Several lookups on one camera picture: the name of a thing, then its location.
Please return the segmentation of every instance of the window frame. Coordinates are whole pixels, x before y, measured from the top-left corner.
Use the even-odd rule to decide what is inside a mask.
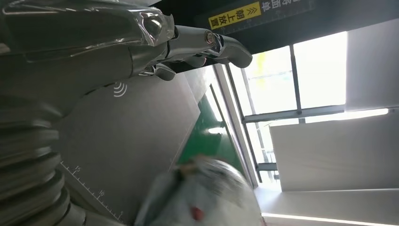
[[[260,183],[262,183],[262,178],[261,178],[260,172],[267,171],[270,176],[272,171],[278,171],[278,168],[277,168],[278,164],[274,163],[274,162],[258,163],[256,161],[252,141],[251,141],[251,138],[250,138],[250,135],[248,132],[248,127],[247,127],[248,123],[255,123],[255,127],[259,128],[258,123],[262,122],[262,121],[274,121],[274,120],[281,120],[281,119],[298,119],[299,124],[304,124],[304,123],[306,123],[306,121],[305,121],[306,117],[329,115],[329,114],[345,112],[344,105],[329,105],[329,106],[305,108],[305,109],[302,108],[301,96],[300,96],[300,92],[299,92],[299,81],[298,81],[298,72],[297,72],[297,68],[296,68],[294,45],[289,45],[289,50],[290,50],[290,56],[291,56],[292,75],[293,75],[293,80],[294,80],[296,110],[282,111],[282,112],[275,112],[275,113],[252,114],[252,115],[244,116],[244,113],[241,108],[240,100],[239,100],[239,95],[237,93],[236,85],[234,84],[234,79],[233,79],[233,75],[232,75],[230,66],[226,65],[227,76],[231,82],[232,92],[233,92],[234,98],[236,99],[238,112],[239,112],[239,115],[241,118],[241,123],[243,124],[245,136],[246,136],[246,139],[249,144],[248,145],[249,151],[252,156],[253,164],[255,166],[256,174],[258,176],[258,180]],[[252,112],[254,112],[254,103],[251,98],[251,93],[250,93],[245,69],[241,69],[241,74],[243,76],[244,85],[247,89],[247,95],[248,95],[251,110],[252,110]],[[262,139],[262,135],[261,135],[261,132],[259,129],[257,129],[257,133],[259,136],[259,140],[261,141],[261,145],[263,145],[262,144],[263,139]]]

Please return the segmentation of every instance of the white panel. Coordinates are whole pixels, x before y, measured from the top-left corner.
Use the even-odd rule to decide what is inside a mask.
[[[399,19],[348,32],[347,110],[399,106]]]
[[[255,194],[268,225],[353,226],[342,221],[399,225],[399,189],[277,193],[258,188]]]
[[[399,188],[399,114],[271,128],[283,191]]]

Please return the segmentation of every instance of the screw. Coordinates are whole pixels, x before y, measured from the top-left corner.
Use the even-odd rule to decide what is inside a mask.
[[[215,44],[215,35],[211,31],[206,31],[205,41],[208,45],[213,46]]]

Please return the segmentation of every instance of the window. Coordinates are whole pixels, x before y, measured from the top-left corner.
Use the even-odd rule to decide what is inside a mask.
[[[280,185],[270,127],[388,113],[344,111],[346,51],[341,32],[255,54],[245,69],[230,66],[260,182]]]
[[[244,115],[296,109],[289,47],[253,55],[242,72],[231,67]]]
[[[347,33],[294,45],[302,108],[345,104]]]

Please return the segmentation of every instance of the yellow sign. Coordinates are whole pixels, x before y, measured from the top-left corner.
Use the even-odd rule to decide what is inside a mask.
[[[236,22],[244,21],[255,16],[260,16],[261,8],[259,2],[230,10],[225,13],[208,18],[211,29],[224,27]]]

